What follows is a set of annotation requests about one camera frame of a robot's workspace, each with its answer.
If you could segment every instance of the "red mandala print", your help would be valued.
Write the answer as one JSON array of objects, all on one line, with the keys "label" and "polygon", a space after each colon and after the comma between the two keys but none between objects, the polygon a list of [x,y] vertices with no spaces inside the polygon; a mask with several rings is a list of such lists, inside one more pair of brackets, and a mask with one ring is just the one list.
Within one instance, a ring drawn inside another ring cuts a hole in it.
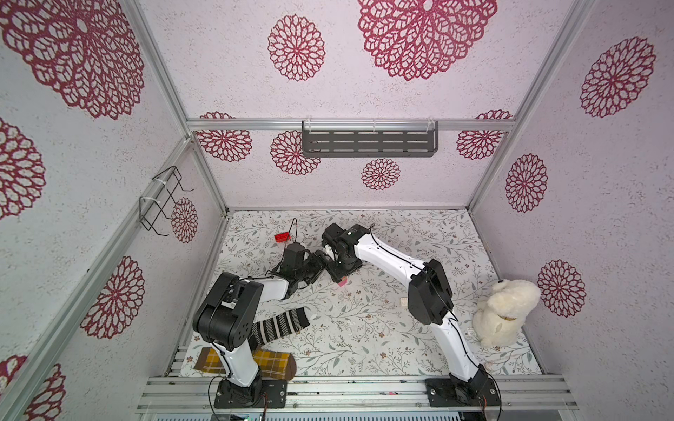
[{"label": "red mandala print", "polygon": [[173,206],[171,227],[180,242],[190,242],[197,234],[197,210],[188,198],[181,197]]},{"label": "red mandala print", "polygon": [[528,212],[538,206],[547,189],[547,169],[537,155],[522,155],[515,161],[505,179],[505,196],[517,212]]},{"label": "red mandala print", "polygon": [[35,79],[69,106],[117,120],[140,102],[145,65],[116,1],[3,0],[0,27]]},{"label": "red mandala print", "polygon": [[574,316],[585,305],[585,283],[568,262],[552,260],[539,273],[541,298],[558,316]]},{"label": "red mandala print", "polygon": [[87,336],[111,339],[131,325],[143,304],[145,279],[138,262],[124,256],[80,327]]},{"label": "red mandala print", "polygon": [[307,158],[302,153],[302,133],[284,131],[272,141],[272,160],[288,174],[304,175],[318,168],[321,158]]},{"label": "red mandala print", "polygon": [[61,404],[65,397],[65,376],[61,365],[52,367],[49,377],[42,382],[38,394],[33,398],[22,421],[54,421],[61,413]]},{"label": "red mandala print", "polygon": [[485,34],[496,0],[358,0],[365,50],[391,77],[428,79]]},{"label": "red mandala print", "polygon": [[645,38],[622,40],[599,56],[580,94],[585,113],[604,118],[627,107],[648,85],[655,54]]},{"label": "red mandala print", "polygon": [[7,360],[0,362],[0,396],[7,388],[9,382],[14,378],[14,375],[19,368],[26,362],[25,356],[13,355]]},{"label": "red mandala print", "polygon": [[396,184],[398,177],[400,177],[400,167],[395,161],[388,159],[369,162],[361,173],[363,184],[373,190],[388,189]]},{"label": "red mandala print", "polygon": [[44,184],[42,155],[32,140],[0,119],[0,220],[32,207]]},{"label": "red mandala print", "polygon": [[[207,112],[201,119],[233,119],[224,112]],[[248,130],[198,131],[197,139],[204,150],[222,161],[234,162],[245,159],[253,148]]]},{"label": "red mandala print", "polygon": [[[503,110],[491,110],[477,116],[478,119],[510,119],[512,114]],[[498,130],[464,130],[459,133],[456,149],[461,156],[481,160],[491,156],[501,141],[503,132]]]},{"label": "red mandala print", "polygon": [[326,56],[323,38],[307,18],[284,16],[267,39],[274,67],[288,79],[307,80],[321,69]]}]

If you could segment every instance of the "black and white striped sock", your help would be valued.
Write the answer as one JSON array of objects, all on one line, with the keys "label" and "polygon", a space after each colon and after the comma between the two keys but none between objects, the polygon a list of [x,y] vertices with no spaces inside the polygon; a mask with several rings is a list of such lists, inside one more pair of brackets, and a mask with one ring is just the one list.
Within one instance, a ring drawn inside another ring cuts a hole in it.
[{"label": "black and white striped sock", "polygon": [[306,326],[309,326],[309,320],[307,319],[304,307],[289,310],[271,319],[254,323],[251,334],[248,337],[248,343],[251,350],[254,351],[260,345],[288,336],[291,333],[299,332]]}]

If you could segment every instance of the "metal bar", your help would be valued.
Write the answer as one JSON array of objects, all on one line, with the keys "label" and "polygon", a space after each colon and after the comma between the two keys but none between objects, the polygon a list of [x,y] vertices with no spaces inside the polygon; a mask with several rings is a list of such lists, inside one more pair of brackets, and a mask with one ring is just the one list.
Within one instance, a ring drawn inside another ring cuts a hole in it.
[{"label": "metal bar", "polygon": [[166,64],[164,64],[162,56],[159,53],[159,48],[157,48],[157,43],[152,36],[150,26],[145,19],[140,4],[137,0],[119,0],[119,4],[129,21],[133,34],[143,50],[146,62],[152,68],[154,75],[156,76],[156,82],[164,94],[164,99],[166,99],[171,114],[175,117],[178,126],[180,126],[185,136],[188,136],[189,128],[186,123],[187,115],[185,114],[185,107],[183,107],[183,103],[180,101],[180,97],[177,93],[178,91],[173,84],[171,75],[169,75],[169,71],[166,68]]},{"label": "metal bar", "polygon": [[595,3],[596,0],[575,0],[572,4],[550,50],[545,56],[543,63],[541,63],[536,77],[515,113],[516,122],[514,127],[510,131],[510,134],[504,135],[503,139],[499,142],[485,173],[480,179],[480,183],[468,202],[468,209],[475,210],[479,206],[497,174],[506,165],[508,156],[519,142],[524,128],[533,118],[534,111],[554,80],[555,74],[563,65],[564,59],[569,53],[576,37],[583,29],[585,21],[589,17],[592,6]]},{"label": "metal bar", "polygon": [[[307,129],[322,130],[386,130],[425,131],[429,120],[422,119],[188,119],[190,130],[302,130],[305,121]],[[446,119],[434,120],[438,130],[498,130],[509,131],[514,119]]]},{"label": "metal bar", "polygon": [[[187,125],[185,107],[180,101],[178,91],[175,87],[175,84],[173,83],[173,80],[171,79],[168,69],[166,68],[164,60],[162,59],[162,55],[159,51],[159,48],[157,47],[154,37],[152,36],[152,31],[150,31],[150,26],[147,19],[145,18],[138,0],[120,0],[119,3],[122,7],[122,10],[124,11],[124,14],[126,15],[127,20],[129,21],[129,25],[131,26],[138,43],[141,46],[141,49],[143,50],[146,61],[156,76],[156,82],[164,95],[164,99],[168,104],[168,109],[173,115],[173,118],[178,123],[178,126],[180,126],[180,129],[184,133],[185,137],[191,137],[192,132]],[[200,151],[200,154],[201,158],[197,163],[197,168],[206,181],[206,186],[209,188],[211,196],[217,203],[218,207],[222,212],[226,213],[227,206],[224,197],[222,196],[222,192],[218,188],[218,184],[213,177],[213,173],[208,166],[208,162],[204,158],[203,152]]]},{"label": "metal bar", "polygon": [[215,176],[213,175],[213,172],[211,171],[211,168],[208,165],[208,161],[206,161],[206,155],[204,154],[204,150],[202,149],[202,146],[199,144],[196,134],[190,133],[190,136],[191,142],[194,145],[194,158],[197,164],[197,169],[199,170],[199,173],[202,175],[205,184],[208,186],[208,191],[211,194],[211,198],[215,201],[215,203],[218,204],[220,212],[226,214],[228,211],[227,203],[225,203],[224,196],[222,195],[222,191],[220,191],[218,182],[216,181]]},{"label": "metal bar", "polygon": [[253,212],[253,211],[317,211],[317,210],[333,210],[333,211],[360,211],[360,210],[466,210],[465,206],[359,206],[349,207],[337,205],[334,207],[325,206],[311,206],[311,207],[293,207],[293,206],[232,206],[229,208],[230,212]]},{"label": "metal bar", "polygon": [[[188,146],[188,140],[181,139],[161,168],[168,168],[180,162],[183,156],[189,153]],[[141,195],[154,197],[163,187],[162,183],[150,181]],[[2,400],[0,400],[0,420],[19,420],[23,416],[31,399],[38,393],[42,382],[124,256],[124,252],[141,227],[138,220],[139,205],[135,200],[133,203],[133,208],[101,250],[59,313],[49,323],[28,355],[28,359],[3,392]]]},{"label": "metal bar", "polygon": [[194,286],[192,290],[189,307],[187,308],[187,314],[185,316],[185,322],[179,336],[179,344],[187,344],[189,338],[192,335],[192,323],[191,317],[201,305],[202,298],[204,296],[204,290],[208,285],[208,282],[213,278],[213,271],[215,266],[218,264],[218,258],[220,256],[220,251],[222,250],[222,243],[224,242],[224,236],[227,233],[227,228],[229,227],[229,217],[223,216],[220,220],[220,223],[216,229],[213,241],[211,242],[210,248],[208,249],[208,256],[204,262],[204,266],[199,274],[199,282]]},{"label": "metal bar", "polygon": [[[353,383],[353,382],[387,382],[387,383],[400,383],[402,381],[425,381],[426,379],[444,379],[447,376],[297,376],[291,383]],[[551,381],[551,382],[564,382],[563,375],[494,375],[494,379],[497,382],[514,382],[514,381]],[[207,385],[210,381],[210,377],[182,377],[180,378],[180,384],[204,384]],[[166,379],[164,377],[150,377],[148,378],[148,385],[155,385],[161,383],[175,383],[175,379]]]}]

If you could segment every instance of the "stuffed animal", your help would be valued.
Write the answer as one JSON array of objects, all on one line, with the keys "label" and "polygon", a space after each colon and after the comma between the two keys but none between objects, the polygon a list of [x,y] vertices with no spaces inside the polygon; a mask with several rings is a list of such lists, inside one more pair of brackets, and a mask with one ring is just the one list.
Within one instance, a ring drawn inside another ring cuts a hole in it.
[{"label": "stuffed animal", "polygon": [[472,326],[482,348],[508,346],[517,341],[526,315],[541,299],[541,290],[525,280],[500,280],[489,299],[477,303]]}]

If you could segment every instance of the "floral tablecloth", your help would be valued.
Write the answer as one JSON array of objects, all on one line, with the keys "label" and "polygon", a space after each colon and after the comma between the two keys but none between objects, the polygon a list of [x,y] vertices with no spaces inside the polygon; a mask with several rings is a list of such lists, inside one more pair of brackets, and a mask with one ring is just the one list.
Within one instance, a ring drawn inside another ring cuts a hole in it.
[{"label": "floral tablecloth", "polygon": [[[466,211],[235,212],[212,283],[223,271],[261,276],[274,267],[283,250],[274,235],[286,232],[293,218],[299,222],[299,241],[310,250],[320,247],[323,230],[333,222],[342,228],[375,224],[375,234],[389,245],[419,259],[437,259],[454,293],[454,314],[479,362],[493,374],[541,373],[522,333],[513,346],[479,346],[472,316],[478,299],[489,295],[497,279]],[[402,284],[365,263],[344,287],[323,272],[316,283],[288,300],[260,304],[256,319],[307,309],[310,326],[265,346],[292,353],[298,375],[446,375],[447,363],[433,334],[401,306],[402,297],[407,297]],[[208,345],[195,334],[181,376],[207,375],[194,369],[204,346]]]}]

